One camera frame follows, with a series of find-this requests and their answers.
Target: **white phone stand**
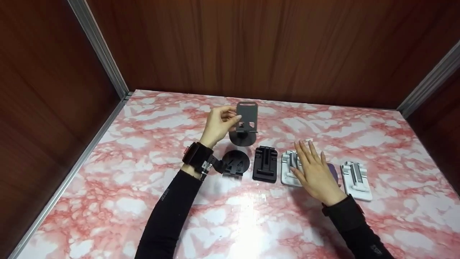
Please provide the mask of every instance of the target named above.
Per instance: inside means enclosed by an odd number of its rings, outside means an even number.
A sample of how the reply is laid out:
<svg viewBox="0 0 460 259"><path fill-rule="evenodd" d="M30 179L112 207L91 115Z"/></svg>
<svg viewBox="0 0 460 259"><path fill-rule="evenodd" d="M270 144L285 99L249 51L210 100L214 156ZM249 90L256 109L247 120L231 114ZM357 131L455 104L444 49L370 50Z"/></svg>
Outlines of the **white phone stand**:
<svg viewBox="0 0 460 259"><path fill-rule="evenodd" d="M346 194L359 200L372 200L367 170L359 163L347 161L340 166Z"/></svg>
<svg viewBox="0 0 460 259"><path fill-rule="evenodd" d="M302 164L297 157L297 152L286 151L281 155L281 183L296 187L302 187L302 184L297 177L291 172L289 167L295 167L300 171L303 171Z"/></svg>

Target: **wooden panel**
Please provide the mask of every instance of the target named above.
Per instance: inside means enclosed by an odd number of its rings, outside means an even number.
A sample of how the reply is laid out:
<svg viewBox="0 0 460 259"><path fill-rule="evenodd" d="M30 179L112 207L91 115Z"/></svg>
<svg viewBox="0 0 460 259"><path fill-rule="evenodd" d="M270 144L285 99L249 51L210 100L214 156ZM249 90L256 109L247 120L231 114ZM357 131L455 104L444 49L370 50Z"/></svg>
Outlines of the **wooden panel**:
<svg viewBox="0 0 460 259"><path fill-rule="evenodd" d="M396 108L460 1L89 0L129 88Z"/></svg>
<svg viewBox="0 0 460 259"><path fill-rule="evenodd" d="M408 122L460 194L460 70L415 110Z"/></svg>
<svg viewBox="0 0 460 259"><path fill-rule="evenodd" d="M66 1L0 3L0 258L119 101Z"/></svg>

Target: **metal edge trim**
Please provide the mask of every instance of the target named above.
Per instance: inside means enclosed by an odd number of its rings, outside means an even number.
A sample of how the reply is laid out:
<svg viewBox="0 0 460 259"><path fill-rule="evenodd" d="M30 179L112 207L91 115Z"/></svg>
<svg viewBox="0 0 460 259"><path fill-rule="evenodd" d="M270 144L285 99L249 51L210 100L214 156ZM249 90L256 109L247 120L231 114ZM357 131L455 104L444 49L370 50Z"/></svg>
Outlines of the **metal edge trim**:
<svg viewBox="0 0 460 259"><path fill-rule="evenodd" d="M22 237L21 241L16 245L16 247L14 248L13 252L8 257L8 259L16 259L19 256L19 254L22 252L25 245L29 242L32 235L36 232L38 227L40 227L40 225L45 220L45 218L47 217L51 209L54 207L54 205L59 200L59 198L61 198L62 194L64 193L66 188L69 186L70 182L74 179L75 175L80 170L82 165L85 163L86 159L88 159L93 149L96 147L96 145L101 140L102 136L104 136L105 132L109 129L110 125L113 123L115 118L122 111L126 102L127 102L127 99L124 99L118 103L118 105L115 107L113 112L110 114L110 116L104 122L104 124L99 129L97 134L94 136L94 138L91 140L89 145L86 147L85 151L83 151L80 158L78 158L77 162L72 167L72 169L70 170L69 174L66 176L62 184L59 186L59 188L56 190L54 195L48 201L47 205L43 208L41 213L38 215L37 219L35 219L34 223L30 226L29 230Z"/></svg>
<svg viewBox="0 0 460 259"><path fill-rule="evenodd" d="M104 67L107 76L112 82L118 96L122 100L129 92L128 86L126 85L126 82L116 65L112 53L109 50L107 42L99 29L98 23L96 22L88 3L86 0L67 0L67 2L74 11L81 28L85 32L89 42L96 52L102 67Z"/></svg>
<svg viewBox="0 0 460 259"><path fill-rule="evenodd" d="M460 67L460 41L436 64L419 85L406 97L397 110L408 118L428 97Z"/></svg>

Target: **right hand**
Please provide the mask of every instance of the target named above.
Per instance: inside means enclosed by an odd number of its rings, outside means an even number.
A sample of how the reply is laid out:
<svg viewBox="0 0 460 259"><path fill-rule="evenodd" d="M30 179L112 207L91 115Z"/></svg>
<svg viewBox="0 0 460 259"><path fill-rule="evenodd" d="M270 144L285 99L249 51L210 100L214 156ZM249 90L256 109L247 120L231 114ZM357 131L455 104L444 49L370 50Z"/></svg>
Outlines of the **right hand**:
<svg viewBox="0 0 460 259"><path fill-rule="evenodd" d="M332 176L324 152L321 152L320 158L311 141L308 141L309 148L301 141L295 142L294 145L304 172L294 167L291 167L291 171L305 190L326 206L332 206L344 200L347 195L339 188Z"/></svg>
<svg viewBox="0 0 460 259"><path fill-rule="evenodd" d="M201 136L200 143L212 149L221 141L227 132L239 122L241 115L236 114L233 106L222 106L211 109L207 116L206 126Z"/></svg>

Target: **round base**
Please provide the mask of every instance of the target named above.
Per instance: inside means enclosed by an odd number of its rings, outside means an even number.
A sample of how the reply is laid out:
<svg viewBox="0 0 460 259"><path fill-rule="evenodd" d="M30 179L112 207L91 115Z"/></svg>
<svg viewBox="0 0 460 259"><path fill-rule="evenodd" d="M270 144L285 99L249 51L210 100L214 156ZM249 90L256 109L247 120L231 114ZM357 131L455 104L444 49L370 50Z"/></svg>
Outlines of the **round base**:
<svg viewBox="0 0 460 259"><path fill-rule="evenodd" d="M255 132L242 132L236 131L229 132L230 141L239 147L248 147L256 142Z"/></svg>
<svg viewBox="0 0 460 259"><path fill-rule="evenodd" d="M224 173L243 175L249 169L249 157L239 150L231 150L225 153L222 161L228 164Z"/></svg>

